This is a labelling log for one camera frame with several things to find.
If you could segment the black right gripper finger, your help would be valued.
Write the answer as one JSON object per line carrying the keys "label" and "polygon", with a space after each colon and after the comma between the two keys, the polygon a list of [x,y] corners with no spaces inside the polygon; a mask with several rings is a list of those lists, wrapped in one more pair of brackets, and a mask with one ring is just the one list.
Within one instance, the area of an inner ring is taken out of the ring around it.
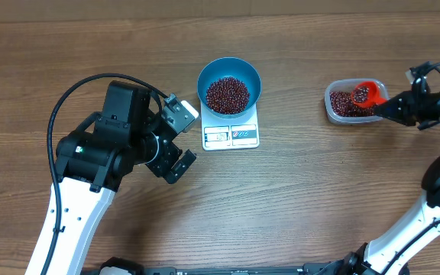
{"label": "black right gripper finger", "polygon": [[374,108],[375,115],[407,115],[410,109],[411,94],[400,93]]}
{"label": "black right gripper finger", "polygon": [[380,117],[396,122],[400,125],[405,125],[405,126],[416,125],[416,120],[413,115],[381,114]]}

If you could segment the red measuring scoop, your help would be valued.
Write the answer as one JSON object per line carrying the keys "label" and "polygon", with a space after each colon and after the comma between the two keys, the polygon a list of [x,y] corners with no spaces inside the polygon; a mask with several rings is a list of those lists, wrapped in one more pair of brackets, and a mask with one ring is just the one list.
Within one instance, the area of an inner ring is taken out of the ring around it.
{"label": "red measuring scoop", "polygon": [[368,100],[365,103],[355,103],[353,101],[352,98],[352,92],[351,92],[351,101],[358,107],[360,108],[371,108],[374,105],[381,105],[382,103],[385,103],[387,101],[386,98],[384,98],[381,94],[380,94],[380,89],[378,87],[378,85],[375,82],[372,81],[366,81],[366,82],[361,82],[359,83],[357,86],[354,87],[354,89],[358,86],[367,86],[370,91],[368,94]]}

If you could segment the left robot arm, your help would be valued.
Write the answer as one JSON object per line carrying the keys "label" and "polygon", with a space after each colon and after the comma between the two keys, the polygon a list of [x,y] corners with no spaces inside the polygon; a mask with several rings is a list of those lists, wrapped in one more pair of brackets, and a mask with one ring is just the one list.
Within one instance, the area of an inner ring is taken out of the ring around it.
{"label": "left robot arm", "polygon": [[145,165],[174,184],[196,160],[173,139],[199,113],[174,94],[149,85],[112,81],[103,108],[93,112],[52,150],[54,179],[47,216],[28,274],[78,274],[92,238],[122,179]]}

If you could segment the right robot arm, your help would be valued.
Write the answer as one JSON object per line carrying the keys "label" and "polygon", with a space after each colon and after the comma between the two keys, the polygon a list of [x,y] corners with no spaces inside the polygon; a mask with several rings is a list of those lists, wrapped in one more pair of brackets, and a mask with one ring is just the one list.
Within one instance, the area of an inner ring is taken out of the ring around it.
{"label": "right robot arm", "polygon": [[[440,75],[440,62],[426,62],[407,72],[411,82],[379,105],[376,115],[420,131],[440,125],[440,92],[432,92],[427,75]],[[330,274],[406,274],[408,262],[440,235],[440,156],[422,178],[422,194],[416,203],[379,238],[363,244],[343,260],[327,267]]]}

